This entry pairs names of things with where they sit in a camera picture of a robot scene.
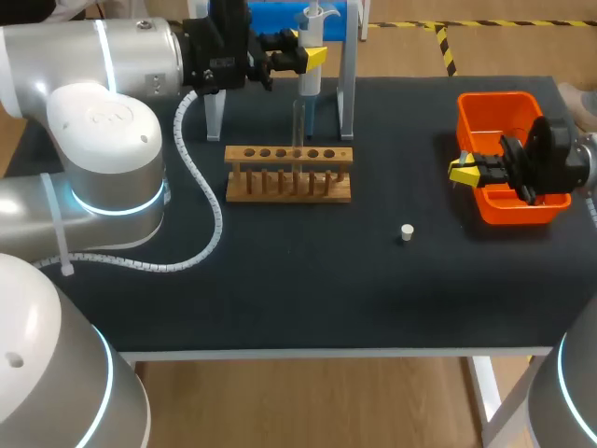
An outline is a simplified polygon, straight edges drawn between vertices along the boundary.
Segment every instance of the black table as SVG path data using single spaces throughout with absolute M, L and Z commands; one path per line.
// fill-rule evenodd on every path
M 314 146 L 343 145 L 334 88 L 325 82 Z M 352 203 L 227 204 L 224 146 L 290 145 L 296 90 L 276 80 L 274 93 L 229 92 L 219 144 L 205 143 L 202 107 L 189 111 L 187 146 L 224 213 L 222 241 L 203 264 L 171 274 L 92 263 L 68 278 L 44 271 L 117 350 L 458 353 L 559 340 L 597 291 L 597 235 L 584 201 L 575 197 L 548 226 L 496 228 L 480 219 L 471 190 L 447 178 L 460 93 L 529 91 L 546 115 L 570 119 L 551 78 L 359 79 Z M 175 106 L 156 107 L 173 201 L 158 235 L 121 256 L 175 262 L 212 235 L 209 205 L 174 147 Z M 8 174 L 54 170 L 48 137 L 30 124 Z M 405 223 L 415 233 L 402 245 Z

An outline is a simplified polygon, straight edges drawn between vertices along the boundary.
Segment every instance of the wooden test tube rack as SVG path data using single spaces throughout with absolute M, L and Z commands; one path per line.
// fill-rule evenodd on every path
M 353 164 L 351 147 L 226 147 L 225 162 L 232 164 L 226 200 L 230 203 L 349 203 Z M 260 171 L 243 165 L 287 165 Z M 322 171 L 299 171 L 301 165 Z M 332 173 L 331 168 L 338 169 Z

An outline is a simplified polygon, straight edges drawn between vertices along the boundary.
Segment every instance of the small white cylinder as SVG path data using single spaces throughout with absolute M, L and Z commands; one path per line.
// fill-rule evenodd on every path
M 412 234 L 414 233 L 414 227 L 412 227 L 410 224 L 405 224 L 402 226 L 401 230 L 402 241 L 410 241 L 410 238 L 412 238 Z

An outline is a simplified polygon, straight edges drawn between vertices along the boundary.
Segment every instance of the white spiral cable wrap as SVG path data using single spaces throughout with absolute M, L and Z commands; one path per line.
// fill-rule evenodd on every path
M 593 199 L 591 197 L 586 199 L 587 207 L 589 208 L 590 217 L 593 220 L 593 224 L 595 228 L 597 228 L 597 210 L 595 210 L 595 204 L 593 203 Z
M 182 132 L 183 118 L 185 117 L 188 107 L 196 99 L 197 93 L 195 91 L 191 91 L 187 94 L 187 96 L 185 96 L 183 101 L 181 101 L 180 105 L 178 105 L 178 107 L 176 108 L 176 114 L 174 115 L 174 142 L 176 143 L 176 148 L 178 149 L 180 157 L 182 158 L 188 170 L 203 190 L 203 193 L 205 193 L 207 201 L 212 206 L 212 211 L 214 212 L 215 225 L 214 234 L 212 235 L 212 239 L 210 240 L 209 244 L 195 257 L 192 257 L 186 261 L 181 261 L 179 263 L 173 264 L 146 263 L 144 261 L 124 259 L 122 257 L 114 257 L 112 255 L 86 253 L 68 254 L 68 259 L 70 259 L 71 261 L 92 261 L 96 263 L 111 264 L 114 266 L 135 269 L 136 271 L 145 271 L 148 273 L 175 273 L 178 271 L 184 271 L 185 269 L 191 268 L 201 263 L 204 259 L 207 258 L 209 254 L 211 254 L 214 251 L 215 247 L 220 241 L 220 237 L 222 236 L 222 230 L 224 227 L 222 220 L 222 210 L 220 209 L 220 204 L 217 202 L 217 198 L 215 197 L 214 192 L 209 187 L 209 185 L 203 178 L 201 172 L 188 155 L 187 147 L 185 146 L 185 141 L 183 140 Z M 60 263 L 59 256 L 51 257 L 49 259 L 42 259 L 34 263 L 34 266 L 36 268 L 42 268 L 44 266 L 49 266 L 50 264 L 56 263 Z

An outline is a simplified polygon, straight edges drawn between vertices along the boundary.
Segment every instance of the wooden floor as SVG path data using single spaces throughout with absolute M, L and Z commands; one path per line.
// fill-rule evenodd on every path
M 371 0 L 371 21 L 597 20 L 594 0 Z M 182 19 L 186 0 L 146 0 Z M 459 75 L 552 75 L 597 87 L 597 29 L 450 28 Z M 339 49 L 325 74 L 335 76 Z M 443 77 L 434 33 L 371 29 L 359 76 Z M 0 175 L 23 128 L 0 113 Z M 493 360 L 504 397 L 526 367 Z M 467 375 L 457 358 L 150 363 L 151 448 L 479 446 Z M 529 448 L 521 435 L 513 446 Z

